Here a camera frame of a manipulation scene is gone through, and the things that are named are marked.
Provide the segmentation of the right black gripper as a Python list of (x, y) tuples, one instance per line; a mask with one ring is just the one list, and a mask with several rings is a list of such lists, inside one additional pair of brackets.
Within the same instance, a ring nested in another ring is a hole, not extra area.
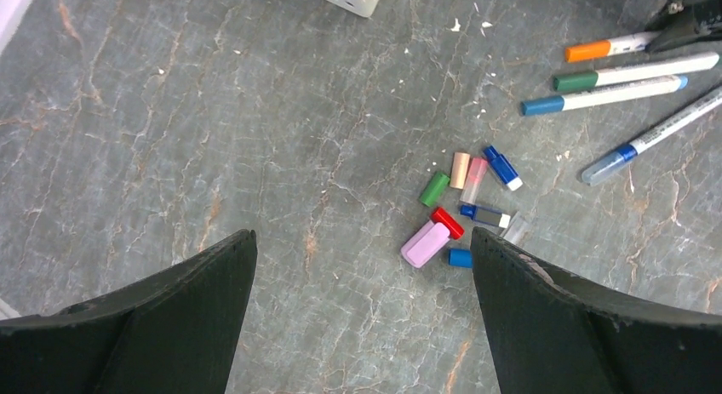
[(721, 40), (721, 0), (667, 0), (645, 31), (658, 32), (645, 52), (654, 54)]

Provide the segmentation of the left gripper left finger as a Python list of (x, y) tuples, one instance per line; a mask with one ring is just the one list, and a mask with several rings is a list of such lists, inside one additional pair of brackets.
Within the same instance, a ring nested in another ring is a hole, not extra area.
[(109, 294), (2, 321), (2, 392), (224, 392), (257, 253), (237, 231)]

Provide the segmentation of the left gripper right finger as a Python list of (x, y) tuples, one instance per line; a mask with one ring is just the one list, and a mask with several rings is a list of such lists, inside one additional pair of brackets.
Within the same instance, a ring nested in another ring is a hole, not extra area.
[(604, 287), (481, 227), (471, 253), (502, 392), (720, 392), (719, 316)]

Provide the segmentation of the green capped white marker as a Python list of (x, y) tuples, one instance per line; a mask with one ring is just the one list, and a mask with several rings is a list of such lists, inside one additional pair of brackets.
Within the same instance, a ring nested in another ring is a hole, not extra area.
[(589, 90), (655, 77), (706, 71), (717, 66), (721, 66), (721, 54), (709, 51), (644, 64), (557, 75), (553, 77), (553, 88), (557, 92)]

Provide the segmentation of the orange capped white marker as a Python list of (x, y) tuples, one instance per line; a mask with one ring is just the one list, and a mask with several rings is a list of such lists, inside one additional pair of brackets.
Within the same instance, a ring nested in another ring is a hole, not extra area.
[(578, 44), (567, 47), (564, 50), (564, 58), (567, 62), (573, 63), (641, 52), (660, 34), (659, 31), (645, 31), (623, 37)]

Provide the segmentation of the grey clear pen cap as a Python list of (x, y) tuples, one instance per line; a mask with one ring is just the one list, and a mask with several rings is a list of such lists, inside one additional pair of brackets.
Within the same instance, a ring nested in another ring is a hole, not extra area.
[(519, 245), (520, 241), (530, 231), (531, 223), (526, 216), (517, 212), (510, 220), (508, 228), (501, 233), (501, 238), (514, 245)]

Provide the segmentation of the blue pen cap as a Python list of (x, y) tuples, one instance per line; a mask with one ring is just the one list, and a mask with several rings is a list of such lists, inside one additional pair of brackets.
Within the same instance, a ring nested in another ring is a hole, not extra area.
[(448, 264), (460, 268), (472, 268), (473, 257), (469, 250), (461, 248), (450, 248), (448, 250)]

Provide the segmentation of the dark blue clip cap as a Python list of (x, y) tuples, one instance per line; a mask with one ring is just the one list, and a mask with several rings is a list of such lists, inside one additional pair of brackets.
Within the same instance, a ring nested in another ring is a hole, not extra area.
[(509, 214), (478, 205), (462, 204), (459, 211), (460, 215), (466, 216), (470, 220), (502, 229), (507, 229), (511, 221)]

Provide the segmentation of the red pen cap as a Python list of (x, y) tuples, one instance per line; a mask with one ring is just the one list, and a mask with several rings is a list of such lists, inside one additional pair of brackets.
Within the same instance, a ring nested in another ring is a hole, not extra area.
[(430, 215), (430, 219), (435, 224), (444, 225), (450, 233), (450, 238), (458, 240), (463, 237), (465, 230), (464, 228), (443, 208), (438, 207), (433, 210)]

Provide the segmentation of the dark blue white-ended cap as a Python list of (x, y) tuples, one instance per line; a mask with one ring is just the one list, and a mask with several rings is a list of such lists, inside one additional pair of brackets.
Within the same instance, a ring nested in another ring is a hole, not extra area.
[(496, 177), (507, 189), (516, 191), (523, 185), (513, 165), (494, 146), (485, 147), (483, 154)]

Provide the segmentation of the pink translucent pen cap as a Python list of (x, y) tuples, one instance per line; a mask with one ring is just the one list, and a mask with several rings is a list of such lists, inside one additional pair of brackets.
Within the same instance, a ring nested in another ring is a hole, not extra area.
[(463, 186), (460, 202), (475, 204), (479, 187), (488, 168), (488, 162), (482, 157), (474, 157), (467, 171), (467, 177)]

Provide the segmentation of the green pen cap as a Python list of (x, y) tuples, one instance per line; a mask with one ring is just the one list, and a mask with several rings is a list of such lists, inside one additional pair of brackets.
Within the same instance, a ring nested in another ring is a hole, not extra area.
[(450, 177), (441, 171), (437, 171), (419, 196), (419, 201), (427, 207), (432, 207), (444, 193), (449, 183)]

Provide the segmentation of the orange pen cap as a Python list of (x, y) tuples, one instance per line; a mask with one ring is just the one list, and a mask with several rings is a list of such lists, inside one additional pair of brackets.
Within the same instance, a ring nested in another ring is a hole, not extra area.
[(463, 189), (467, 179), (468, 166), (471, 155), (465, 152), (455, 152), (450, 172), (449, 187)]

